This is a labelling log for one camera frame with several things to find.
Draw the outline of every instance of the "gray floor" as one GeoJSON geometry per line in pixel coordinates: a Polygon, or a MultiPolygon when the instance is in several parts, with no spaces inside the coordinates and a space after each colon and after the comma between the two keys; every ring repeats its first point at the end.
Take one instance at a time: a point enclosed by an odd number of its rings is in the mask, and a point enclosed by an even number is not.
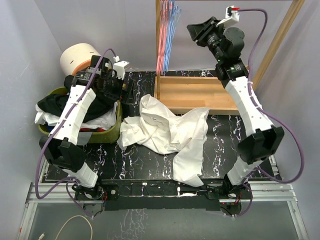
{"type": "MultiPolygon", "coordinates": [[[[100,206],[88,206],[96,211],[100,206]]],[[[65,221],[82,215],[71,203],[38,204],[29,240],[54,240],[65,221]]],[[[90,221],[94,240],[297,240],[286,202],[254,202],[235,220],[201,209],[130,209],[106,212],[90,221]]],[[[59,240],[89,240],[90,228],[82,218],[71,220],[59,240]]]]}

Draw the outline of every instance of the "pile of laundry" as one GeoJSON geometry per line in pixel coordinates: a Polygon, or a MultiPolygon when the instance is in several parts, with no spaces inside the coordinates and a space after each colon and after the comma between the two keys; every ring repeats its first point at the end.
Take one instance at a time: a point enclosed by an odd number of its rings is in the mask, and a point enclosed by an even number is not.
{"type": "MultiPolygon", "coordinates": [[[[35,105],[37,114],[34,122],[41,125],[47,124],[49,132],[58,123],[66,106],[72,80],[73,76],[70,75],[64,81],[64,87],[68,90],[68,93],[50,94],[35,105]]],[[[80,132],[103,132],[110,129],[116,124],[117,106],[117,102],[111,101],[102,92],[97,92],[83,119],[80,132]]]]}
{"type": "Polygon", "coordinates": [[[120,127],[118,144],[125,150],[141,144],[158,154],[178,152],[173,158],[173,179],[193,187],[203,185],[203,147],[207,140],[209,108],[194,108],[176,116],[164,104],[145,95],[140,100],[140,116],[127,117],[120,127]]]}

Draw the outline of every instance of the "green basket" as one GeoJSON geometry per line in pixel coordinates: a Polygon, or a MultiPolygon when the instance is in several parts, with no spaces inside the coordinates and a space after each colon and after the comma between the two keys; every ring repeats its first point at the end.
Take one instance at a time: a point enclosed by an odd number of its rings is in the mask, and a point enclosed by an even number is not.
{"type": "MultiPolygon", "coordinates": [[[[49,95],[66,94],[67,92],[68,90],[65,87],[59,87],[53,90],[52,92],[50,92],[49,95]]],[[[116,108],[115,114],[116,114],[115,125],[107,131],[93,132],[88,144],[111,144],[118,140],[118,138],[120,137],[120,126],[122,122],[122,106],[119,101],[118,101],[118,107],[116,108]]],[[[49,135],[49,131],[46,125],[38,124],[38,128],[40,132],[43,133],[44,135],[49,135]]]]}

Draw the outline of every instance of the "black marble table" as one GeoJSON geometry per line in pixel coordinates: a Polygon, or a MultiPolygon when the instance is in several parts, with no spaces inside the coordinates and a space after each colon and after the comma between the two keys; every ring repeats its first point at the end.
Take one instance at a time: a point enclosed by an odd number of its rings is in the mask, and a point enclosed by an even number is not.
{"type": "MultiPolygon", "coordinates": [[[[212,70],[171,71],[167,76],[214,77],[212,70]]],[[[142,96],[154,94],[155,72],[128,72],[127,78],[135,79],[134,105],[124,107],[124,116],[139,116],[139,102],[142,96]]],[[[230,115],[209,115],[207,118],[207,141],[203,145],[203,179],[222,179],[237,160],[237,144],[245,137],[245,128],[241,117],[230,115]]],[[[103,180],[170,180],[173,178],[173,159],[176,153],[160,155],[145,146],[134,144],[126,151],[117,143],[87,144],[86,163],[103,180]]],[[[269,161],[260,165],[273,175],[269,161]]],[[[66,177],[67,173],[49,166],[42,179],[52,182],[66,177]]],[[[260,172],[251,178],[266,179],[260,172]]]]}

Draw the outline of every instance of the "white cloth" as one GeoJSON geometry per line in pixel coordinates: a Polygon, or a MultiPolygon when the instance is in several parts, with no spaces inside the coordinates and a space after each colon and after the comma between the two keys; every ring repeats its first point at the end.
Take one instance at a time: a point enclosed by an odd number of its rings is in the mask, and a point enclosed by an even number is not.
{"type": "Polygon", "coordinates": [[[158,154],[179,152],[173,158],[173,179],[199,187],[208,113],[209,108],[200,107],[176,116],[148,94],[141,98],[140,116],[124,119],[117,142],[123,150],[137,143],[158,154]]]}
{"type": "MultiPolygon", "coordinates": [[[[103,130],[109,130],[112,126],[116,124],[116,110],[117,110],[118,103],[115,102],[113,108],[110,109],[105,114],[97,117],[93,120],[87,121],[86,123],[81,124],[82,129],[97,129],[101,128],[103,130]]],[[[45,124],[47,123],[48,126],[55,126],[59,122],[59,116],[53,115],[51,113],[47,113],[41,110],[38,105],[35,105],[35,110],[37,114],[35,116],[34,123],[35,124],[45,124]]]]}

